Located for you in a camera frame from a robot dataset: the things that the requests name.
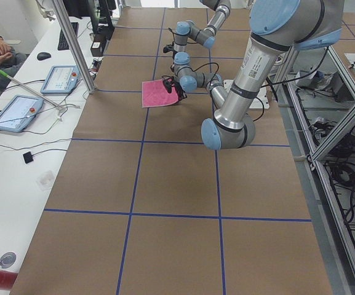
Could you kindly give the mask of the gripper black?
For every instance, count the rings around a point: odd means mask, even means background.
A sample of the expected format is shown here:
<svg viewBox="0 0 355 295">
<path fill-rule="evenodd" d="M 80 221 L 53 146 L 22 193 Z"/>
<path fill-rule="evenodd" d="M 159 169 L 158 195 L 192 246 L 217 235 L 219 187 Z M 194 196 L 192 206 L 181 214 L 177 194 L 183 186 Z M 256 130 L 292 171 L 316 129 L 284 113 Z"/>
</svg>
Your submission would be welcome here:
<svg viewBox="0 0 355 295">
<path fill-rule="evenodd" d="M 187 98 L 187 94 L 183 90 L 183 88 L 181 87 L 179 82 L 177 82 L 177 81 L 172 82 L 172 87 L 175 89 L 175 92 L 176 92 L 179 100 L 183 100 L 183 99 Z"/>
</svg>

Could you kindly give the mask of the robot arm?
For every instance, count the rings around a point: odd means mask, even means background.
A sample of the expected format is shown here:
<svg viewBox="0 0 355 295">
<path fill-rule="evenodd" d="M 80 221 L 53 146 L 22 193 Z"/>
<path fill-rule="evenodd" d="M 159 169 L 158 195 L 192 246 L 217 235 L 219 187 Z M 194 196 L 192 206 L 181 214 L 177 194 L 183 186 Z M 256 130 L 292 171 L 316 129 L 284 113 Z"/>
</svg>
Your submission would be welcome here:
<svg viewBox="0 0 355 295">
<path fill-rule="evenodd" d="M 211 49 L 215 35 L 231 13 L 229 1 L 203 1 L 215 14 L 204 29 L 192 21 L 178 22 L 174 41 L 176 81 L 186 92 L 207 89 L 217 107 L 201 125 L 204 145 L 212 150 L 238 149 L 255 137 L 247 110 L 279 55 L 291 47 L 319 49 L 336 43 L 341 36 L 343 1 L 255 1 L 250 11 L 250 44 L 229 90 L 213 73 L 197 73 L 186 52 L 188 39 Z"/>
<path fill-rule="evenodd" d="M 175 53 L 186 51 L 188 39 L 210 50 L 215 43 L 217 31 L 230 16 L 231 3 L 229 0 L 202 0 L 200 3 L 212 9 L 215 14 L 203 29 L 200 29 L 191 20 L 178 22 L 172 43 Z"/>
</svg>

